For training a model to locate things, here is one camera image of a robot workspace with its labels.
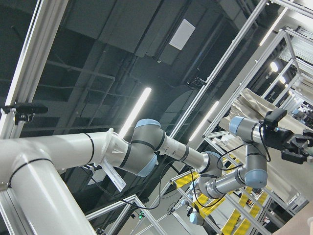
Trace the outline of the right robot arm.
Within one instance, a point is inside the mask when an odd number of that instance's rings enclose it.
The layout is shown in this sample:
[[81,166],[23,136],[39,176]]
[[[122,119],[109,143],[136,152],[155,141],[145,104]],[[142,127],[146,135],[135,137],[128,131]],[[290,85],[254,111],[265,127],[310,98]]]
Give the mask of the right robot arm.
[[201,191],[198,187],[198,183],[196,181],[192,181],[190,185],[193,206],[192,211],[189,213],[189,220],[192,224],[203,226],[205,224],[204,218],[201,216],[199,207],[196,205],[197,197],[201,195]]

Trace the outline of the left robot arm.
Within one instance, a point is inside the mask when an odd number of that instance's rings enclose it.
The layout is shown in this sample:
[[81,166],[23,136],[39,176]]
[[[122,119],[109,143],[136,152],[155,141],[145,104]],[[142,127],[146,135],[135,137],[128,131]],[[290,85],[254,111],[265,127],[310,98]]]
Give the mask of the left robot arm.
[[219,199],[226,193],[244,186],[264,188],[267,184],[268,149],[281,152],[283,160],[302,164],[308,162],[312,154],[312,131],[305,129],[295,134],[291,130],[278,127],[279,117],[268,116],[263,121],[247,117],[234,117],[229,130],[240,137],[246,148],[245,164],[239,165],[233,173],[222,175],[221,156],[214,152],[200,153],[189,146],[167,136],[160,123],[153,119],[142,119],[135,126],[130,142],[118,134],[112,134],[115,166],[137,176],[147,176],[157,163],[156,152],[183,162],[200,174],[200,191],[211,199]]

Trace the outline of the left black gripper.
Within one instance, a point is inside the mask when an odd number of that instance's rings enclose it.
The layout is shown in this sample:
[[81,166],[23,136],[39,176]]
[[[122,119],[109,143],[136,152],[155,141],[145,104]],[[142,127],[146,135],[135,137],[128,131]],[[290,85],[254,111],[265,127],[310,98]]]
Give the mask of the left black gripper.
[[290,152],[289,149],[295,149],[295,147],[312,147],[313,132],[309,129],[304,129],[303,134],[295,134],[291,130],[284,128],[266,128],[265,145],[274,149],[284,149],[281,151],[281,158],[283,160],[303,164],[307,161],[309,153],[304,150],[297,150],[294,153]]

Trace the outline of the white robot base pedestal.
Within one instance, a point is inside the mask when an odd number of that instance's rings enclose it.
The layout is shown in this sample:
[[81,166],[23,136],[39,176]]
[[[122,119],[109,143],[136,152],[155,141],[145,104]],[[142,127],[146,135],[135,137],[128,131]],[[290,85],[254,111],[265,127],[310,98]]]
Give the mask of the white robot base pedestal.
[[34,235],[95,233],[58,170],[98,165],[113,129],[0,141],[0,180],[8,183]]

